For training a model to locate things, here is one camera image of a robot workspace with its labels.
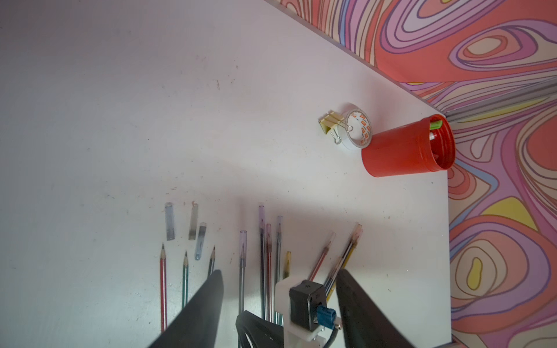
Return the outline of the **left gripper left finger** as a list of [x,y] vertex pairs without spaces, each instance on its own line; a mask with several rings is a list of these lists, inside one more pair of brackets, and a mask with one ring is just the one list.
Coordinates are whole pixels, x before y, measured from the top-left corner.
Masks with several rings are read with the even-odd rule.
[[223,276],[215,270],[150,347],[214,347],[223,304]]

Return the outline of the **dark blue pencil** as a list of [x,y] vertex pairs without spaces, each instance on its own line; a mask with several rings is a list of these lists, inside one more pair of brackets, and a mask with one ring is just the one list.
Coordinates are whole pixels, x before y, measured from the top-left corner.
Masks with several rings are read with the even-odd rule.
[[207,277],[210,277],[212,275],[212,273],[214,272],[215,263],[216,263],[216,248],[214,247],[212,252],[211,252],[211,255],[210,255]]

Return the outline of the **red capped pencil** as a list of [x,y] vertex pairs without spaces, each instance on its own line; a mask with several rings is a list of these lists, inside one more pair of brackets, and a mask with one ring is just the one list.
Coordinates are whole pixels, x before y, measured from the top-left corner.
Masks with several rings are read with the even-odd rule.
[[265,251],[265,260],[266,260],[266,320],[271,322],[272,321],[272,227],[270,223],[266,224],[265,227],[265,240],[266,240],[266,251]]

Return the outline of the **dark capped pencil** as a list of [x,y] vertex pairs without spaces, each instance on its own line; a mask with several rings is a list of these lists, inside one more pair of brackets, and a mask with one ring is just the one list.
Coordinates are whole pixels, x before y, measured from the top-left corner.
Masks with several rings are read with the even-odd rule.
[[261,310],[262,319],[267,319],[267,304],[266,304],[266,288],[265,288],[265,207],[263,205],[259,206],[259,231],[260,231],[260,246],[261,246]]

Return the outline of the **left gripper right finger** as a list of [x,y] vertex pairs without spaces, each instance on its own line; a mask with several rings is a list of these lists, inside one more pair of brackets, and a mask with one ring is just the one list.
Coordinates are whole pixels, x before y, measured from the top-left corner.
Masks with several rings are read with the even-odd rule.
[[337,276],[337,297],[346,347],[412,347],[345,269]]

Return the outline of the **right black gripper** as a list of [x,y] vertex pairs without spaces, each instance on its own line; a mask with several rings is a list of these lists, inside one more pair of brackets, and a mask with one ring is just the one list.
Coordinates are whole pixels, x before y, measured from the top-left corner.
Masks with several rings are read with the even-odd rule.
[[242,348],[283,348],[284,329],[282,326],[255,316],[249,311],[236,318],[238,347]]

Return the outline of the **clear grey pencil cap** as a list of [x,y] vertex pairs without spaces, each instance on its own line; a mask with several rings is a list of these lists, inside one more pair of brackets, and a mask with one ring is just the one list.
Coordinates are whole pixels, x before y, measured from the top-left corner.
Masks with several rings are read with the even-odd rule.
[[191,203],[191,216],[189,224],[188,240],[194,241],[197,236],[197,223],[198,223],[199,206],[193,201]]

